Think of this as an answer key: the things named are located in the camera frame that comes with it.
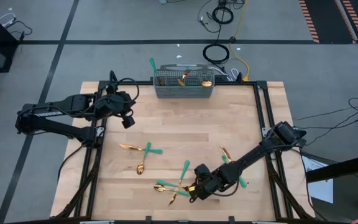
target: gold utensil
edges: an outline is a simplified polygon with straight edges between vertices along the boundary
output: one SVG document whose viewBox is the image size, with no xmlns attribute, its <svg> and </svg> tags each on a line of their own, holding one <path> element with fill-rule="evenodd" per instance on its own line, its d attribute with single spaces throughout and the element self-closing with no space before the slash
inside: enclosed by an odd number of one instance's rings
<svg viewBox="0 0 358 224">
<path fill-rule="evenodd" d="M 182 81 L 182 80 L 180 80 L 180 79 L 178 79 L 178 83 L 179 83 L 179 85 L 181 85 L 181 86 L 186 86 L 186 85 L 185 85 L 185 82 Z"/>
<path fill-rule="evenodd" d="M 166 187 L 164 187 L 164 185 L 161 184 L 156 184 L 154 185 L 154 190 L 158 191 L 158 192 L 164 192 L 164 191 L 170 191 L 170 192 L 175 192 L 176 194 L 180 194 L 183 196 L 190 196 L 188 192 L 181 192 L 181 191 L 177 191 L 177 190 L 173 190 L 173 189 L 168 189 Z"/>
<path fill-rule="evenodd" d="M 141 147 L 129 146 L 129 145 L 123 145 L 123 144 L 120 144 L 119 146 L 123 149 L 133 149 L 133 150 L 143 151 L 143 149 Z"/>
<path fill-rule="evenodd" d="M 144 159 L 146 159 L 147 153 L 149 153 L 149 150 L 150 150 L 151 145 L 152 145 L 152 144 L 151 144 L 150 142 L 147 143 L 147 145 L 146 145 L 146 150 L 144 151 L 143 160 L 142 160 L 142 162 L 141 162 L 139 165 L 137 165 L 137 167 L 136 167 L 136 172 L 137 172 L 138 175 L 143 174 L 143 171 L 144 171 Z"/>
<path fill-rule="evenodd" d="M 169 202 L 169 205 L 171 205 L 175 201 L 175 199 L 177 197 L 177 192 L 179 191 L 179 188 L 181 187 L 181 182 L 183 181 L 183 178 L 185 177 L 185 174 L 186 174 L 186 171 L 187 171 L 187 168 L 189 167 L 189 165 L 190 165 L 190 161 L 186 160 L 185 161 L 185 166 L 183 167 L 183 170 L 181 172 L 181 176 L 180 176 L 180 179 L 179 179 L 179 185 L 178 185 L 177 188 L 175 188 L 175 193 L 173 193 L 171 201 Z"/>
<path fill-rule="evenodd" d="M 201 82 L 201 86 L 202 87 L 211 87 L 212 86 L 212 82 L 208 81 L 208 80 L 204 80 Z"/>
<path fill-rule="evenodd" d="M 181 79 L 178 79 L 178 83 L 181 86 L 186 86 L 184 79 L 187 77 L 187 75 L 190 73 L 190 69 L 186 69 L 185 71 L 183 71 L 183 74 L 181 76 Z"/>
<path fill-rule="evenodd" d="M 142 149 L 141 147 L 137 147 L 137 146 L 130 146 L 130 145 L 124 145 L 124 144 L 120 144 L 119 146 L 123 149 L 129 149 L 129 150 L 138 150 L 138 151 L 145 150 L 145 149 Z M 149 149 L 149 152 L 156 153 L 156 154 L 162 154 L 163 151 L 162 151 L 162 149 Z"/>
<path fill-rule="evenodd" d="M 143 161 L 142 161 L 139 165 L 137 165 L 137 167 L 136 167 L 136 172 L 137 172 L 138 175 L 143 174 L 143 171 L 144 171 L 144 164 L 143 164 L 143 162 L 144 162 L 144 159 L 143 159 Z"/>
<path fill-rule="evenodd" d="M 223 146 L 221 146 L 221 149 L 222 149 L 223 154 L 226 156 L 227 161 L 231 162 L 232 160 L 231 160 L 231 157 L 230 157 L 229 153 L 227 152 L 227 150 Z"/>
</svg>

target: wire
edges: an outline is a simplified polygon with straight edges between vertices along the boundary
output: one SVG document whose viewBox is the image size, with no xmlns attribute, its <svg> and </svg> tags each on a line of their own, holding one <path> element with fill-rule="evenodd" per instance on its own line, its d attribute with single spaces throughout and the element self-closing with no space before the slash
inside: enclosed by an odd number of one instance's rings
<svg viewBox="0 0 358 224">
<path fill-rule="evenodd" d="M 294 120 L 301 121 L 304 119 L 315 118 L 318 116 L 325 116 L 325 115 L 329 115 L 329 114 L 333 114 L 333 113 L 337 113 L 337 112 L 345 111 L 345 110 L 349 110 L 349 109 L 355 109 L 355 108 L 358 108 L 358 106 L 350 106 L 348 108 L 339 109 L 339 110 L 335 110 L 335 111 L 331 111 L 331 112 L 327 112 L 327 113 L 316 114 L 316 115 L 312 115 L 312 116 L 306 116 L 306 117 L 298 118 L 298 119 L 294 119 Z"/>
<path fill-rule="evenodd" d="M 115 101 L 115 102 L 118 102 L 118 103 L 133 103 L 133 102 L 135 102 L 135 100 L 139 97 L 139 94 L 140 94 L 139 85 L 137 84 L 137 82 L 136 82 L 133 78 L 123 78 L 123 79 L 121 79 L 121 80 L 119 80 L 119 81 L 117 82 L 117 85 L 119 85 L 119 84 L 120 84 L 122 81 L 124 81 L 124 80 L 130 80 L 130 81 L 132 81 L 132 82 L 135 84 L 136 90 L 137 90 L 136 96 L 135 96 L 135 98 L 133 98 L 133 99 L 130 100 L 130 101 Z"/>
<path fill-rule="evenodd" d="M 206 24 L 207 23 L 204 23 L 203 22 L 203 16 L 201 16 L 200 17 L 200 13 L 201 13 L 201 10 L 203 10 L 203 8 L 204 8 L 204 6 L 206 6 L 208 3 L 210 3 L 212 0 L 208 0 L 206 3 L 204 3 L 203 4 L 203 6 L 198 10 L 198 13 L 197 13 L 197 21 L 198 22 L 200 22 L 201 23 L 201 25 L 203 25 L 203 27 L 208 31 L 208 32 L 210 32 L 210 33 L 213 33 L 213 34 L 215 34 L 215 33 L 217 33 L 217 32 L 219 32 L 219 30 L 217 30 L 217 31 L 211 31 L 211 30 L 209 30 L 207 27 L 206 27 Z"/>
<path fill-rule="evenodd" d="M 244 18 L 244 15 L 246 14 L 246 10 L 248 8 L 248 5 L 249 5 L 249 1 L 250 0 L 247 0 L 244 7 L 242 8 L 242 14 L 241 14 L 241 17 L 240 17 L 240 21 L 237 25 L 237 29 L 236 29 L 236 33 L 234 33 L 234 36 L 231 38 L 233 41 L 236 41 L 236 37 L 237 37 L 237 33 L 240 31 L 240 26 L 241 26 L 241 23 L 242 23 L 242 19 Z M 230 51 L 234 54 L 234 56 L 240 61 L 242 62 L 246 67 L 247 67 L 247 74 L 245 75 L 245 77 L 243 78 L 244 81 L 248 81 L 249 80 L 249 73 L 250 73 L 250 69 L 249 69 L 249 65 L 248 63 L 243 60 L 242 58 L 240 58 L 236 53 L 235 51 L 233 51 L 233 49 L 231 48 L 231 43 L 229 43 L 229 48 L 230 48 Z"/>
<path fill-rule="evenodd" d="M 218 71 L 220 74 L 225 75 L 229 81 L 233 81 L 233 79 L 228 74 L 222 72 L 222 70 L 215 68 L 215 67 L 208 67 L 208 68 Z"/>
<path fill-rule="evenodd" d="M 23 24 L 23 26 L 25 26 L 27 29 L 29 29 L 30 32 L 26 34 L 26 33 L 24 33 L 24 32 L 12 31 L 12 32 L 10 32 L 10 34 L 14 34 L 14 33 L 18 33 L 18 34 L 22 34 L 22 33 L 23 33 L 23 35 L 30 35 L 30 34 L 32 34 L 32 28 L 29 27 L 29 26 L 27 26 L 27 25 L 26 25 L 24 22 L 22 22 L 22 21 L 15 21 L 15 22 L 13 22 L 11 25 L 8 25 L 6 28 L 8 29 L 8 28 L 12 27 L 14 24 L 17 24 L 17 23 Z"/>
<path fill-rule="evenodd" d="M 223 13 L 222 13 L 222 19 L 219 21 L 217 18 L 216 18 L 216 12 L 218 10 L 223 10 Z M 228 60 L 229 60 L 229 57 L 230 57 L 230 52 L 229 52 L 229 49 L 227 49 L 227 47 L 225 47 L 224 45 L 222 44 L 218 44 L 218 40 L 219 40 L 219 36 L 221 35 L 221 28 L 222 28 L 222 24 L 225 24 L 227 21 L 224 21 L 223 22 L 223 19 L 224 19 L 224 13 L 226 12 L 226 10 L 230 10 L 224 6 L 218 6 L 213 13 L 213 17 L 214 17 L 214 20 L 216 20 L 216 22 L 219 24 L 219 32 L 218 32 L 218 38 L 216 38 L 215 40 L 215 43 L 213 44 L 209 44 L 207 45 L 204 49 L 203 49 L 203 57 L 205 60 L 207 60 L 208 62 L 212 63 L 213 65 L 217 66 L 220 70 L 222 70 L 224 73 L 224 67 L 220 67 L 219 65 L 222 65 L 224 63 L 226 63 Z M 223 58 L 223 59 L 219 59 L 219 60 L 213 60 L 213 59 L 210 59 L 207 55 L 206 55 L 206 51 L 210 48 L 210 47 L 220 47 L 222 48 L 223 50 L 226 51 L 226 56 Z"/>
<path fill-rule="evenodd" d="M 340 123 L 338 123 L 338 124 L 335 125 L 334 127 L 314 127 L 314 126 L 313 126 L 313 127 L 298 127 L 298 126 L 296 126 L 297 128 L 300 128 L 300 129 L 328 129 L 324 134 L 322 134 L 322 135 L 320 135 L 320 136 L 317 136 L 317 137 L 314 138 L 310 143 L 305 144 L 305 145 L 306 145 L 306 146 L 309 146 L 310 144 L 314 143 L 317 139 L 319 139 L 319 138 L 321 138 L 321 137 L 327 135 L 329 132 L 331 132 L 331 131 L 334 130 L 334 129 L 345 128 L 345 127 L 347 127 L 347 126 L 349 126 L 349 125 L 352 125 L 352 124 L 358 122 L 358 118 L 357 118 L 356 120 L 354 120 L 354 121 L 352 121 L 352 122 L 350 122 L 350 123 L 347 123 L 347 124 L 345 124 L 345 125 L 340 126 L 341 124 L 345 123 L 346 121 L 348 121 L 349 119 L 351 119 L 352 117 L 354 117 L 355 115 L 358 114 L 358 109 L 357 109 L 358 106 L 354 106 L 354 105 L 351 103 L 352 100 L 358 100 L 358 98 L 350 98 L 350 99 L 348 100 L 348 102 L 347 102 L 347 103 L 351 106 L 351 108 L 352 108 L 352 109 L 355 109 L 357 112 L 354 113 L 354 114 L 352 114 L 352 115 L 350 115 L 350 116 L 347 117 L 344 121 L 341 121 Z"/>
<path fill-rule="evenodd" d="M 59 167 L 59 171 L 58 171 L 58 173 L 57 173 L 57 181 L 59 181 L 60 172 L 62 171 L 62 168 L 63 168 L 64 164 L 66 163 L 66 161 L 67 161 L 71 156 L 74 156 L 74 154 L 76 154 L 80 149 L 82 149 L 82 147 L 84 147 L 84 142 L 81 142 L 81 146 L 80 146 L 78 149 L 76 149 L 74 152 L 72 152 L 70 155 L 68 155 L 65 160 L 63 160 L 62 164 L 61 164 L 60 167 Z"/>
<path fill-rule="evenodd" d="M 245 3 L 246 3 L 245 0 L 241 0 L 241 2 L 237 2 L 236 0 L 234 0 L 232 2 L 227 2 L 227 4 L 229 4 L 229 7 L 230 7 L 230 4 L 232 4 L 234 9 L 241 9 Z"/>
<path fill-rule="evenodd" d="M 299 152 L 299 155 L 301 157 L 301 161 L 302 161 L 302 166 L 303 166 L 303 171 L 305 172 L 305 180 L 306 180 L 306 193 L 308 194 L 308 202 L 309 202 L 309 205 L 311 207 L 311 209 L 313 209 L 313 211 L 319 215 L 324 221 L 327 221 L 327 219 L 322 216 L 322 214 L 320 214 L 319 212 L 317 212 L 317 210 L 314 208 L 314 206 L 312 206 L 311 202 L 310 202 L 310 195 L 309 195 L 309 187 L 308 187 L 308 178 L 306 176 L 306 167 L 305 167 L 305 162 L 303 162 L 303 159 L 302 159 L 302 155 L 301 153 Z"/>
<path fill-rule="evenodd" d="M 6 26 L 8 26 L 9 24 L 12 24 L 12 23 L 16 20 L 16 16 L 15 16 L 15 14 L 13 14 L 13 13 L 7 13 L 7 14 L 1 16 L 0 19 L 2 19 L 3 17 L 9 16 L 9 15 L 12 15 L 13 18 L 12 18 L 11 20 L 7 21 L 6 23 L 2 24 L 3 27 L 6 27 Z"/>
</svg>

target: green handle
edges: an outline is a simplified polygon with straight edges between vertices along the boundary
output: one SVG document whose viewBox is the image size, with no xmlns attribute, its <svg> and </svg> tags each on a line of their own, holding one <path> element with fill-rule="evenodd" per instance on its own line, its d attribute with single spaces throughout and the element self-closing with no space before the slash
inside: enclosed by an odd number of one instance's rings
<svg viewBox="0 0 358 224">
<path fill-rule="evenodd" d="M 227 163 L 227 158 L 226 158 L 225 155 L 222 155 L 222 159 L 223 159 L 223 162 L 224 162 L 224 163 Z"/>
<path fill-rule="evenodd" d="M 149 152 L 162 154 L 162 149 L 149 149 Z"/>
<path fill-rule="evenodd" d="M 185 166 L 183 168 L 183 171 L 181 172 L 181 176 L 180 176 L 181 180 L 183 180 L 183 178 L 185 177 L 185 174 L 186 174 L 187 168 L 189 168 L 189 165 L 190 165 L 190 161 L 186 160 L 185 161 Z"/>
<path fill-rule="evenodd" d="M 176 192 L 180 195 L 186 196 L 186 197 L 190 197 L 190 194 L 188 192 L 181 192 L 181 191 L 177 191 L 177 190 L 174 190 L 174 192 Z"/>
<path fill-rule="evenodd" d="M 154 72 L 157 74 L 157 67 L 155 66 L 154 58 L 150 58 L 149 61 L 154 69 Z"/>
<path fill-rule="evenodd" d="M 241 185 L 242 188 L 246 188 L 246 187 L 247 187 L 247 183 L 246 183 L 246 181 L 245 181 L 242 177 L 240 177 L 239 181 L 240 181 L 240 185 Z"/>
<path fill-rule="evenodd" d="M 168 183 L 168 182 L 163 181 L 163 180 L 157 180 L 157 184 L 161 184 L 161 185 L 164 185 L 164 186 L 170 186 L 170 187 L 178 187 L 179 186 L 179 185 Z"/>
<path fill-rule="evenodd" d="M 151 142 L 148 142 L 147 145 L 146 145 L 146 149 L 145 149 L 145 151 L 144 151 L 144 157 L 143 157 L 143 159 L 146 158 L 146 155 L 147 155 L 147 153 L 149 153 L 151 146 L 152 146 L 152 143 L 151 143 Z"/>
<path fill-rule="evenodd" d="M 222 155 L 222 159 L 223 159 L 224 163 L 227 163 L 227 158 L 226 158 L 225 155 Z M 245 182 L 245 180 L 242 177 L 239 178 L 239 182 L 240 182 L 240 185 L 241 185 L 242 188 L 247 187 L 247 183 Z"/>
</svg>

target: floor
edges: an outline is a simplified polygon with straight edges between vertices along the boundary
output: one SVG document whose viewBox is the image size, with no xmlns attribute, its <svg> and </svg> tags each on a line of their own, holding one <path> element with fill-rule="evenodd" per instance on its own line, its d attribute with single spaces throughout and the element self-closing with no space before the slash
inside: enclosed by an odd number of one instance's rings
<svg viewBox="0 0 358 224">
<path fill-rule="evenodd" d="M 205 2 L 0 0 L 0 16 L 13 12 L 33 28 L 34 33 L 25 40 L 54 40 L 20 45 L 10 72 L 0 73 L 0 208 L 8 205 L 0 209 L 0 223 L 48 218 L 67 144 L 66 138 L 44 134 L 32 139 L 26 154 L 30 139 L 18 135 L 14 127 L 21 106 L 62 100 L 78 93 L 83 81 L 107 80 L 110 70 L 119 78 L 148 80 L 150 57 L 157 66 L 206 63 L 202 56 L 205 44 L 194 44 L 216 38 L 196 20 Z M 215 7 L 216 3 L 211 3 L 203 9 L 204 19 L 205 12 Z M 241 10 L 234 11 L 234 21 L 222 27 L 221 39 L 235 33 L 240 14 Z M 210 26 L 218 28 L 213 21 Z M 235 45 L 237 54 L 250 65 L 251 80 L 284 82 L 293 118 L 347 108 L 348 99 L 358 97 L 358 45 L 310 44 L 312 38 L 298 0 L 251 0 L 237 38 L 302 40 L 296 44 L 250 41 Z M 65 40 L 146 41 L 64 45 Z M 208 53 L 220 58 L 222 52 L 211 49 Z M 225 67 L 246 71 L 233 57 Z M 297 126 L 333 126 L 351 113 L 294 122 Z M 58 120 L 71 123 L 70 118 Z M 307 140 L 320 134 L 321 130 L 309 131 Z M 335 161 L 358 157 L 358 123 L 330 132 L 305 151 Z M 18 159 L 25 161 L 21 175 L 12 176 L 15 169 L 21 169 Z M 16 188 L 13 184 L 8 189 L 10 181 L 17 179 Z M 338 221 L 358 218 L 358 178 L 336 179 L 334 191 L 334 205 L 313 200 L 316 209 Z M 10 204 L 9 200 L 2 202 L 5 195 L 12 196 Z"/>
</svg>

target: white cable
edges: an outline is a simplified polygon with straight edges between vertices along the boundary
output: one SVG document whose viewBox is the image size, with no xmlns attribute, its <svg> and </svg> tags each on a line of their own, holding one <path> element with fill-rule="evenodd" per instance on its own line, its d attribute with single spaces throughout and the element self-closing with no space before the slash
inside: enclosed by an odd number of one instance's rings
<svg viewBox="0 0 358 224">
<path fill-rule="evenodd" d="M 5 17 L 5 16 L 9 16 L 9 15 L 12 15 L 12 16 L 13 16 L 13 18 L 12 18 L 10 21 L 8 21 L 8 22 L 6 22 L 6 23 L 2 24 L 2 26 L 3 26 L 3 27 L 6 27 L 7 25 L 12 24 L 12 23 L 14 22 L 14 20 L 16 19 L 16 15 L 15 15 L 15 14 L 13 14 L 13 13 L 7 13 L 7 14 L 5 14 L 5 15 L 1 16 L 1 17 L 0 17 L 0 19 L 2 19 L 2 18 L 3 18 L 3 17 Z"/>
<path fill-rule="evenodd" d="M 237 77 L 239 76 L 239 71 L 238 71 L 237 69 L 235 69 L 235 68 L 232 68 L 232 69 L 231 69 L 231 75 L 232 75 L 233 78 L 236 80 Z"/>
</svg>

